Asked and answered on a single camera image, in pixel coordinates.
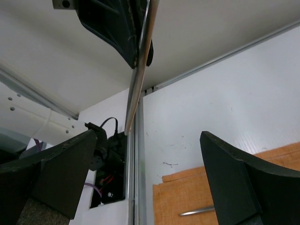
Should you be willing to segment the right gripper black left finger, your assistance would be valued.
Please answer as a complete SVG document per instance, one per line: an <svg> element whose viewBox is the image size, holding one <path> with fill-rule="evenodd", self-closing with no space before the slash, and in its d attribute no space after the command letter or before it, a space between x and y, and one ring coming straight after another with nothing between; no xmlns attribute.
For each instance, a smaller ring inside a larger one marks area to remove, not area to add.
<svg viewBox="0 0 300 225"><path fill-rule="evenodd" d="M2 225L67 225L74 219L96 146L83 132L0 166Z"/></svg>

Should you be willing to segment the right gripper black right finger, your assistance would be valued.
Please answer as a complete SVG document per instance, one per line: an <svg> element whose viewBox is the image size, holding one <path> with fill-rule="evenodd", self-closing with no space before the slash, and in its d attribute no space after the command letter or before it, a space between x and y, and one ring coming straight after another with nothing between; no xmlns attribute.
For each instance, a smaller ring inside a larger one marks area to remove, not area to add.
<svg viewBox="0 0 300 225"><path fill-rule="evenodd" d="M298 225L300 173L203 131L200 146L220 225Z"/></svg>

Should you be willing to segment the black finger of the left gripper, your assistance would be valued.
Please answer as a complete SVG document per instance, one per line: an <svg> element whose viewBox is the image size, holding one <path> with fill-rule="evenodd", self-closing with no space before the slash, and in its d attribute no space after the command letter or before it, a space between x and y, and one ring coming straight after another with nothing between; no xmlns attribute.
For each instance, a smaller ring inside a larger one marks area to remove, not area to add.
<svg viewBox="0 0 300 225"><path fill-rule="evenodd" d="M77 16L88 31L112 46L132 68L138 58L138 36L131 0L79 0Z"/></svg>
<svg viewBox="0 0 300 225"><path fill-rule="evenodd" d="M147 57L146 66L149 67L153 61L153 55L154 55L154 48L153 48L153 41L150 43L149 53Z"/></svg>

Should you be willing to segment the orange cloth placemat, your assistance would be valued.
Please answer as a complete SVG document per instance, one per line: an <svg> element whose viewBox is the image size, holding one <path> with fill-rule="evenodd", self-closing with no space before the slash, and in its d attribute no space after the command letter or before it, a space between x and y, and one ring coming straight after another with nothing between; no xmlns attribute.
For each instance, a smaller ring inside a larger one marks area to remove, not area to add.
<svg viewBox="0 0 300 225"><path fill-rule="evenodd" d="M294 170L300 169L300 144L293 143L256 153L255 156ZM213 200L204 167L196 167L162 177L153 186L154 223L156 225L216 225L215 212L181 217L186 211L211 206Z"/></svg>

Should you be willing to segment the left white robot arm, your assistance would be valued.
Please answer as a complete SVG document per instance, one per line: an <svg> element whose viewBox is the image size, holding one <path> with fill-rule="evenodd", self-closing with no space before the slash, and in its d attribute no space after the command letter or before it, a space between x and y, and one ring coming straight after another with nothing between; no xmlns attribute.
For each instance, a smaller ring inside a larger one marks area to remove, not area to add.
<svg viewBox="0 0 300 225"><path fill-rule="evenodd" d="M126 120L129 68L73 12L44 1L0 3L0 126L57 145L116 116Z"/></svg>

